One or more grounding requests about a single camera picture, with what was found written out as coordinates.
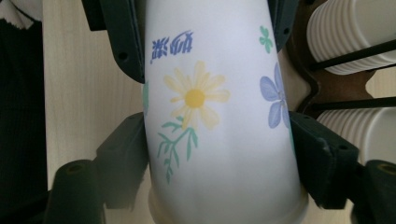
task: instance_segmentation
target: yellow flower print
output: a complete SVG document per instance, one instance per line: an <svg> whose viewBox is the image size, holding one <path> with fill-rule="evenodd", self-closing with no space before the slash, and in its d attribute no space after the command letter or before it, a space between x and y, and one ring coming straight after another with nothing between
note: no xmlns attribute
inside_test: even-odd
<svg viewBox="0 0 396 224"><path fill-rule="evenodd" d="M196 129L198 119L207 129L213 129L219 124L219 115L205 103L219 102L225 103L230 98L227 90L218 90L218 87L225 81L224 76L211 77L205 70L204 62L197 62L194 68L194 75L183 76L183 73L175 69L176 79L165 76L166 86L178 93L177 97L171 99L172 103L183 102L183 105L172 112L173 117L183 117L182 129L189 125Z"/></svg>

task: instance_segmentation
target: blue flower print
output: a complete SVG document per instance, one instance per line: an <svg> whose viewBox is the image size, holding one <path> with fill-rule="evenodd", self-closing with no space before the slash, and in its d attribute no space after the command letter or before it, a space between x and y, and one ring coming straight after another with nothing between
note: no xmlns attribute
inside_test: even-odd
<svg viewBox="0 0 396 224"><path fill-rule="evenodd" d="M280 120L286 127L290 127L289 111L286 104L285 92L283 91L282 77L280 75L279 64L275 66L275 83L269 77L262 77L260 80L260 88L262 90L262 97L266 101L274 102L270 108L270 115L268 117L268 124L270 128L276 128Z"/></svg>

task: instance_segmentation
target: paper cup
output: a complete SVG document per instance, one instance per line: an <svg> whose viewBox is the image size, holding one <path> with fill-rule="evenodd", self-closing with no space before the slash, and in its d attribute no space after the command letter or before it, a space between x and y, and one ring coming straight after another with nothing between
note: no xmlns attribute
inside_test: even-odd
<svg viewBox="0 0 396 224"><path fill-rule="evenodd" d="M362 164L370 160L396 163L396 107L329 110L318 121L356 146Z"/></svg>
<svg viewBox="0 0 396 224"><path fill-rule="evenodd" d="M148 0L145 124L158 224L304 216L266 1Z"/></svg>
<svg viewBox="0 0 396 224"><path fill-rule="evenodd" d="M315 60L323 62L395 39L396 30L391 25L395 17L391 9L395 6L393 0L328 0L322 4L312 14L307 27L308 47ZM396 63L396 50L326 70L348 75L393 63Z"/></svg>

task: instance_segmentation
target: stacked paper cup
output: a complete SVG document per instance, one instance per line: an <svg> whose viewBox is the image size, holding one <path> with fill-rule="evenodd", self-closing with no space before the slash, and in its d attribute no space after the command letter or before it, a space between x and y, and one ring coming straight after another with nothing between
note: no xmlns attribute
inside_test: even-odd
<svg viewBox="0 0 396 224"><path fill-rule="evenodd" d="M359 148L362 164L396 163L396 107L328 110L318 121Z"/></svg>
<svg viewBox="0 0 396 224"><path fill-rule="evenodd" d="M395 0L328 0L312 14L307 42L317 62L396 39ZM348 75L396 63L396 50L326 68Z"/></svg>

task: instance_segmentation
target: yellow flower center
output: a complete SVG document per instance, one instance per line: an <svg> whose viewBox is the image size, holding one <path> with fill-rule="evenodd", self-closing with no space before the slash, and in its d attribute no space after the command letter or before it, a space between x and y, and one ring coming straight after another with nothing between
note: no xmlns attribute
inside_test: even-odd
<svg viewBox="0 0 396 224"><path fill-rule="evenodd" d="M200 90L190 90L186 94L185 102L190 108L201 107L205 102L205 94Z"/></svg>

